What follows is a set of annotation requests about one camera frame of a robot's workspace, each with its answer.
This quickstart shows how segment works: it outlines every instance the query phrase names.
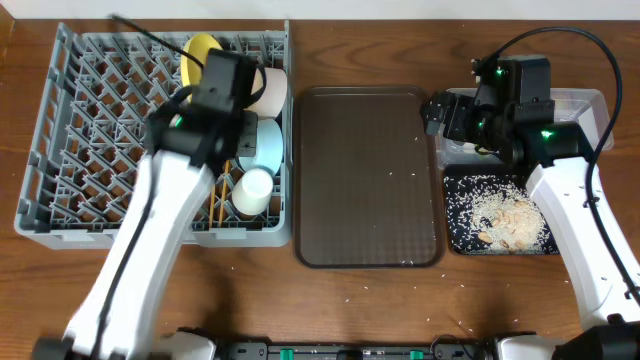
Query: clear plastic container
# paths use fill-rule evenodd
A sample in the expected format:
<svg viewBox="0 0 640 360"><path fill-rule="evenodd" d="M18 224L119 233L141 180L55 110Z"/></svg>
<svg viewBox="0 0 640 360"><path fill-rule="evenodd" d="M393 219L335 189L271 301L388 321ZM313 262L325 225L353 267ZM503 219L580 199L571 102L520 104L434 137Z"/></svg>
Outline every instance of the clear plastic container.
<svg viewBox="0 0 640 360"><path fill-rule="evenodd" d="M448 91L473 96L476 89L456 88ZM554 121L575 121L587 135L589 143L595 149L600 137L609 123L609 112L604 96L594 89L551 89L551 98L556 101ZM474 145L452 141L438 133L436 153L438 167L444 169L450 164L501 164L493 155L479 155ZM613 148L613 134L609 136L603 150Z"/></svg>

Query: brown tray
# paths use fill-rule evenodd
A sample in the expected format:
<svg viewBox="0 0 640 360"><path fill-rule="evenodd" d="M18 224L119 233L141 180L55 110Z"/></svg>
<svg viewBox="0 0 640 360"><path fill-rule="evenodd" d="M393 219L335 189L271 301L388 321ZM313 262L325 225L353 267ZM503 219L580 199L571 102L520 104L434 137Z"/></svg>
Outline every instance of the brown tray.
<svg viewBox="0 0 640 360"><path fill-rule="evenodd" d="M314 268L426 267L444 252L416 87L312 88L294 118L294 237Z"/></svg>

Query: white cylinder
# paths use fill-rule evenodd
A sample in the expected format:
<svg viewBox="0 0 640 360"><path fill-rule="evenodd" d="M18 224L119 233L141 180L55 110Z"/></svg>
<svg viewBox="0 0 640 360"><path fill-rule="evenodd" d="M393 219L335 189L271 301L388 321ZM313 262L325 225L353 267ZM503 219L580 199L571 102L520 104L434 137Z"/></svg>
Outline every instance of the white cylinder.
<svg viewBox="0 0 640 360"><path fill-rule="evenodd" d="M262 169L247 171L231 192L231 201L245 215L258 215L269 206L273 179Z"/></svg>

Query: wooden table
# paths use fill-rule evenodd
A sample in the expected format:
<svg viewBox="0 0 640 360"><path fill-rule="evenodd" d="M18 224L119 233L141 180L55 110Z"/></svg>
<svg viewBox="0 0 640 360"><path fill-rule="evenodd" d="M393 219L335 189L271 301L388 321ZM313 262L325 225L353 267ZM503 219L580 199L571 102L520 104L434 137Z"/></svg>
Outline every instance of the wooden table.
<svg viewBox="0 0 640 360"><path fill-rule="evenodd" d="M144 21L154 31L281 29L280 21ZM76 32L113 31L105 21L68 21ZM415 84L431 92L474 85L469 59L550 22L294 21L295 92L321 85ZM618 57L625 101L615 148L601 177L622 230L640 251L640 23L579 22ZM57 21L17 21L0 72L0 358L26 358L41 334L61 334L98 274L106 251L51 251L13 230L33 126ZM510 53L549 56L554 87L597 88L613 105L605 57L587 40L544 34ZM461 257L427 270L311 270L292 246L184 247L157 331L203 325L216 335L274 342L424 343L437 334L477 338L534 330L581 332L560 256Z"/></svg>

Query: cable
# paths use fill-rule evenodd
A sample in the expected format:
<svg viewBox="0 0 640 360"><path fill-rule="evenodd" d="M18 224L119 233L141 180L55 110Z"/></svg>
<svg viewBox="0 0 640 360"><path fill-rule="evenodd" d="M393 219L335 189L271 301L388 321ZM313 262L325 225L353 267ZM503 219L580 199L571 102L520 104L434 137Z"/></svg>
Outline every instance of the cable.
<svg viewBox="0 0 640 360"><path fill-rule="evenodd" d="M467 350L467 348L464 346L464 344L460 341L460 339L458 339L457 336L455 335L451 335L451 334L442 334L440 336L438 336L432 343L431 346L429 346L429 355L431 355L434 359L436 358L436 355L433 352L433 348L437 345L438 341L440 341L441 338L443 337L450 337L453 338L454 340L456 340L457 345L460 345L462 347L462 351L464 351L464 354L467 355L469 357L469 359L473 360L473 356L471 356L471 353L469 352L469 350Z"/></svg>
<svg viewBox="0 0 640 360"><path fill-rule="evenodd" d="M116 273L113 275L113 280L111 281L111 285L109 286L109 290L107 291L107 295L104 298L104 304L102 305L102 310L100 310L100 315L98 317L98 330L96 331L96 340L93 343L93 349L91 350L91 359L99 359L100 358L100 347L102 345L102 336L104 335L104 331L107 328L107 317L109 316L109 311L111 310L111 303L113 302L113 296L116 293L116 289L118 288L118 283L120 282L120 278L122 278L122 274L124 273L124 269L127 266L127 262L129 262L129 258L131 257L131 253L133 253L133 248L136 246L138 242L138 238L140 237L140 233L142 233L142 229L144 228L147 219L149 218L149 213L151 212L151 208L153 207L153 200L155 197L155 187L156 187L156 176L153 172L153 158L149 160L149 177L150 177L150 185L149 185L149 198L147 199L147 203L144 205L144 209L142 210L142 216L140 217L140 221L136 226L136 230L131 237L131 241L129 245L127 245L127 249L122 256L122 260L120 264L118 264L118 268L116 269Z"/></svg>
<svg viewBox="0 0 640 360"><path fill-rule="evenodd" d="M611 115L611 120L609 121L609 124L607 125L606 129L604 130L604 133L602 134L602 137L600 138L600 141L598 142L598 145L596 146L596 149L593 152L593 156L588 162L587 174L585 177L585 191L587 193L587 203L589 204L589 208L591 209L593 220L595 221L596 226L598 227L598 231L602 236L602 241L607 247L607 250L609 251L611 258L613 259L613 262L616 264L618 271L622 275L622 279L624 280L624 283L627 285L627 288L629 289L629 293L631 294L631 296L633 296L636 303L638 303L638 306L640 306L640 294L638 293L638 289L633 283L633 279L631 279L631 276L629 276L627 269L624 267L624 264L622 263L620 256L616 252L615 247L611 243L611 239L609 238L607 229L605 228L604 223L600 218L600 213L598 213L598 208L596 206L596 202L598 201L598 199L593 195L593 172L596 167L596 162L598 161L598 157L602 152L602 148L604 147L605 142L607 141L607 139L609 138L609 135L611 134L611 131L613 130L613 126L616 124L616 120L618 120L618 115L620 114L620 107L622 106L622 76L620 75L620 67L618 66L618 62L616 61L615 56L613 56L613 53L611 52L611 50L609 50L607 45L605 45L605 43L602 40L600 40L600 38L598 38L597 36L593 35L592 33L586 30L573 28L573 27L565 27L565 26L551 26L551 27L534 29L524 34L520 34L516 36L511 41L502 45L502 47L500 47L493 54L488 56L486 59L483 59L482 61L484 64L486 64L487 62L497 59L500 56L501 52L503 52L511 45L517 43L518 41L528 36L541 34L545 32L552 32L552 31L571 32L571 33L576 33L576 34L585 36L586 38L593 41L600 47L600 49L607 56L607 59L609 60L609 62L611 63L611 67L613 68L613 74L616 78L616 105L613 110L613 115Z"/></svg>
<svg viewBox="0 0 640 360"><path fill-rule="evenodd" d="M189 54L188 52L180 49L179 47L171 45L168 42L160 39L159 37L157 37L157 36L153 35L152 33L150 33L148 30L138 26L138 24L134 23L133 21L131 21L129 19L125 19L122 16L119 16L119 15L116 15L116 14L112 14L111 15L111 20L119 22L121 24L124 24L124 25L134 29L135 31L141 33L142 35L150 38L151 40L156 41L160 45L162 45L164 47L167 47L167 48L177 52L178 54L180 54L182 56L186 56L191 61L193 61L194 63L198 64L198 66L200 66L200 69L204 69L204 65L202 64L202 62L200 60L198 60L198 58L196 58L195 56Z"/></svg>

